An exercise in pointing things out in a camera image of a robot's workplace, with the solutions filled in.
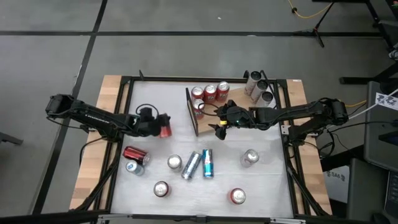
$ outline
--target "white power cord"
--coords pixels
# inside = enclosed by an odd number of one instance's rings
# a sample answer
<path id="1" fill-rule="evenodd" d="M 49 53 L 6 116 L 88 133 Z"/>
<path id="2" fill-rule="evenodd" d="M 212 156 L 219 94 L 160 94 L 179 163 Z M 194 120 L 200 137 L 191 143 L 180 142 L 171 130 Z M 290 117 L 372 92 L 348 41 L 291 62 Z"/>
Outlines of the white power cord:
<path id="1" fill-rule="evenodd" d="M 366 110 L 363 110 L 363 111 L 361 111 L 361 112 L 359 112 L 359 113 L 357 113 L 357 114 L 355 114 L 355 115 L 352 115 L 351 117 L 348 117 L 348 120 L 351 120 L 351 119 L 356 118 L 357 116 L 359 116 L 359 115 L 361 115 L 361 114 L 363 114 L 363 113 L 366 113 L 367 111 L 369 111 L 369 110 L 371 110 L 372 108 L 374 108 L 375 106 L 381 104 L 381 103 L 384 102 L 387 98 L 389 98 L 390 96 L 394 95 L 394 94 L 397 93 L 397 92 L 398 92 L 398 89 L 396 89 L 395 91 L 393 91 L 392 93 L 390 93 L 390 95 L 387 95 L 387 97 L 384 97 L 384 99 L 382 99 L 381 101 L 379 101 L 379 102 L 373 104 L 372 106 L 370 106 L 370 107 L 367 108 Z"/>

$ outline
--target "black tripod stand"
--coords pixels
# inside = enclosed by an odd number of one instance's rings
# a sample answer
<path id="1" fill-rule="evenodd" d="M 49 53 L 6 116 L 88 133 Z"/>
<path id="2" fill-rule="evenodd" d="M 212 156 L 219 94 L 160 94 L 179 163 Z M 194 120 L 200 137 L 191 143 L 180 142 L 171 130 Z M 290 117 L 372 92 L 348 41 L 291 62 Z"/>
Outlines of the black tripod stand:
<path id="1" fill-rule="evenodd" d="M 334 5 L 334 1 L 330 4 L 330 6 L 328 7 L 328 9 L 326 10 L 326 12 L 323 14 L 322 18 L 319 20 L 319 22 L 315 25 L 315 27 L 313 29 L 309 29 L 309 30 L 300 30 L 300 31 L 296 31 L 293 32 L 293 35 L 297 35 L 297 36 L 304 36 L 304 37 L 315 37 L 318 41 L 318 43 L 321 45 L 321 47 L 325 47 L 325 44 L 323 44 L 323 41 L 321 39 L 321 36 L 318 32 L 318 28 L 321 25 L 321 22 L 323 21 L 323 19 L 325 18 L 325 16 L 328 14 L 329 10 L 331 9 L 331 7 Z M 297 11 L 296 8 L 292 9 L 292 12 L 295 13 Z"/>

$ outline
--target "can top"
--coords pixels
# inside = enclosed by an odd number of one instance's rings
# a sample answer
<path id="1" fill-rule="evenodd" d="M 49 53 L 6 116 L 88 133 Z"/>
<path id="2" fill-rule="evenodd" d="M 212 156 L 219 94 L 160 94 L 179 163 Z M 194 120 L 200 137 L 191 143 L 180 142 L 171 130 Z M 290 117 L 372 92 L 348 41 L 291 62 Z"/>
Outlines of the can top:
<path id="1" fill-rule="evenodd" d="M 159 181 L 154 186 L 154 193 L 158 197 L 163 197 L 169 192 L 169 185 L 164 181 Z"/>
<path id="2" fill-rule="evenodd" d="M 171 155 L 169 159 L 167 160 L 167 165 L 169 165 L 170 168 L 178 168 L 181 166 L 181 157 L 178 155 Z"/>
<path id="3" fill-rule="evenodd" d="M 220 83 L 218 84 L 217 87 L 218 87 L 218 89 L 221 90 L 221 91 L 229 90 L 229 84 L 228 84 L 228 82 L 220 82 Z"/>
<path id="4" fill-rule="evenodd" d="M 193 107 L 194 107 L 195 109 L 197 109 L 197 110 L 202 110 L 202 109 L 205 107 L 204 101 L 201 100 L 201 99 L 195 99 L 195 100 L 192 102 L 192 105 L 193 105 Z"/>
<path id="5" fill-rule="evenodd" d="M 131 160 L 126 164 L 126 169 L 129 172 L 134 172 L 137 169 L 137 166 L 138 166 L 138 163 L 134 160 Z"/>
<path id="6" fill-rule="evenodd" d="M 257 87 L 260 90 L 266 90 L 268 88 L 268 83 L 265 80 L 260 80 L 257 82 Z"/>
<path id="7" fill-rule="evenodd" d="M 231 199 L 237 204 L 242 204 L 246 200 L 246 194 L 242 189 L 233 189 Z"/>
<path id="8" fill-rule="evenodd" d="M 208 93 L 215 93 L 216 92 L 216 87 L 214 85 L 207 85 L 205 87 L 206 92 Z"/>
<path id="9" fill-rule="evenodd" d="M 260 158 L 259 154 L 253 149 L 249 149 L 246 152 L 246 155 L 248 157 L 248 160 L 250 160 L 252 162 L 257 162 L 259 160 L 259 158 Z"/>
<path id="10" fill-rule="evenodd" d="M 272 96 L 272 93 L 270 93 L 268 91 L 265 91 L 264 93 L 262 93 L 261 97 L 266 102 L 270 102 L 270 101 L 272 101 L 272 99 L 274 99 L 274 96 Z"/>
<path id="11" fill-rule="evenodd" d="M 257 71 L 254 71 L 254 72 L 250 73 L 250 77 L 253 80 L 260 80 L 261 79 L 261 74 L 259 72 L 257 72 Z"/>
<path id="12" fill-rule="evenodd" d="M 144 156 L 143 160 L 142 160 L 142 165 L 148 164 L 149 159 L 150 159 L 150 154 L 147 153 L 147 154 Z"/>
<path id="13" fill-rule="evenodd" d="M 199 96 L 203 93 L 203 89 L 200 86 L 195 86 L 192 88 L 192 94 Z"/>

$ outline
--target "yellow cable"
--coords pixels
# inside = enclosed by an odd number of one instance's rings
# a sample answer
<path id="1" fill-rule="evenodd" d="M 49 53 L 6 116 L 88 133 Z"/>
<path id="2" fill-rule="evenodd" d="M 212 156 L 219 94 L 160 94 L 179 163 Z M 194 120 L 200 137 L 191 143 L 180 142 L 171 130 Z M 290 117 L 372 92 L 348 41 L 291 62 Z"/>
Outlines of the yellow cable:
<path id="1" fill-rule="evenodd" d="M 363 103 L 366 103 L 366 100 L 361 101 L 361 102 L 356 103 L 356 104 L 353 104 L 353 105 L 346 105 L 346 107 L 355 107 L 355 106 L 359 106 L 359 105 L 361 105 L 361 104 L 363 104 Z"/>
<path id="2" fill-rule="evenodd" d="M 288 1 L 289 1 L 289 4 L 290 4 L 291 8 L 293 9 L 294 7 L 293 7 L 292 2 L 291 2 L 290 0 L 288 0 Z M 312 18 L 312 17 L 314 17 L 314 16 L 319 15 L 319 14 L 322 13 L 323 11 L 327 10 L 330 6 L 331 6 L 331 3 L 330 3 L 327 7 L 325 7 L 324 9 L 322 9 L 321 11 L 319 11 L 319 12 L 317 12 L 317 13 L 315 13 L 314 15 L 311 15 L 311 16 L 302 16 L 302 15 L 300 15 L 299 13 L 297 13 L 297 11 L 294 11 L 294 13 L 296 13 L 296 15 L 299 16 L 299 17 L 302 18 L 302 19 L 309 19 L 309 18 Z"/>

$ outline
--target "blue energy drink can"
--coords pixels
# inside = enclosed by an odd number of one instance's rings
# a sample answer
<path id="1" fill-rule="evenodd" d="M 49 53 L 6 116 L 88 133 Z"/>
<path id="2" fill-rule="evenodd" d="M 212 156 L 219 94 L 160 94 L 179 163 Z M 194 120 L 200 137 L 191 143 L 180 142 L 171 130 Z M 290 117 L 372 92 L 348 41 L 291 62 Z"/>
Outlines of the blue energy drink can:
<path id="1" fill-rule="evenodd" d="M 213 178 L 214 170 L 213 170 L 213 150 L 212 149 L 204 149 L 202 154 L 202 163 L 203 163 L 203 176 L 205 178 Z"/>

